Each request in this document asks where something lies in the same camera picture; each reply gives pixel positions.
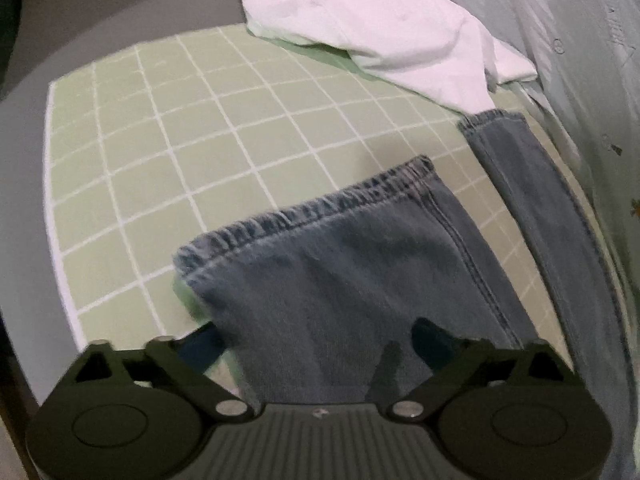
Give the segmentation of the blue denim jeans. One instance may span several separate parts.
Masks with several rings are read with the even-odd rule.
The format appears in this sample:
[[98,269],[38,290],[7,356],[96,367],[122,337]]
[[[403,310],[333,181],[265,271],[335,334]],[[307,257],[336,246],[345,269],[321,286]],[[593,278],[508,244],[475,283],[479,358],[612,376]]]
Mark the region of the blue denim jeans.
[[[458,127],[515,219],[575,368],[612,425],[603,477],[637,478],[623,308],[582,207],[522,115],[488,110]],[[174,266],[234,351],[254,403],[392,403],[430,374],[411,345],[418,318],[504,348],[536,337],[494,252],[422,155],[195,237]]]

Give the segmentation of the green grid bed sheet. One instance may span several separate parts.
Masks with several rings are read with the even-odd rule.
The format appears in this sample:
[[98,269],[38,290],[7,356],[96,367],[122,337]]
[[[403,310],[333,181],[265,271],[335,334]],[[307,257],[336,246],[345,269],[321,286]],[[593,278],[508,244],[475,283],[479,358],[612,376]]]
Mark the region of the green grid bed sheet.
[[135,349],[210,318],[172,258],[194,237],[344,190],[423,155],[506,272],[541,338],[574,364],[529,244],[459,115],[348,55],[243,25],[140,42],[50,83],[44,211],[78,349]]

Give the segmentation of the white cloth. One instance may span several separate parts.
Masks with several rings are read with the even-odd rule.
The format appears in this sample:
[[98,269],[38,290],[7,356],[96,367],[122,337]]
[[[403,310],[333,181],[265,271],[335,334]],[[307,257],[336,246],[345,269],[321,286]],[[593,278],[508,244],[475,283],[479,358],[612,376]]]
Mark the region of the white cloth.
[[536,79],[526,56],[451,0],[241,0],[256,37],[346,52],[365,74],[462,114],[491,110],[488,84]]

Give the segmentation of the light blue carrot-print quilt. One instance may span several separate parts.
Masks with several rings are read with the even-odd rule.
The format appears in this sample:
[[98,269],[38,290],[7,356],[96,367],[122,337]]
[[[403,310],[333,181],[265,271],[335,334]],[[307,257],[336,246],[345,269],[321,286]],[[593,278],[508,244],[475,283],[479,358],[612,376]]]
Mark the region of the light blue carrot-print quilt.
[[[505,84],[550,134],[613,272],[623,333],[636,336],[639,0],[451,1],[535,65],[536,79]],[[488,84],[491,99],[503,85]]]

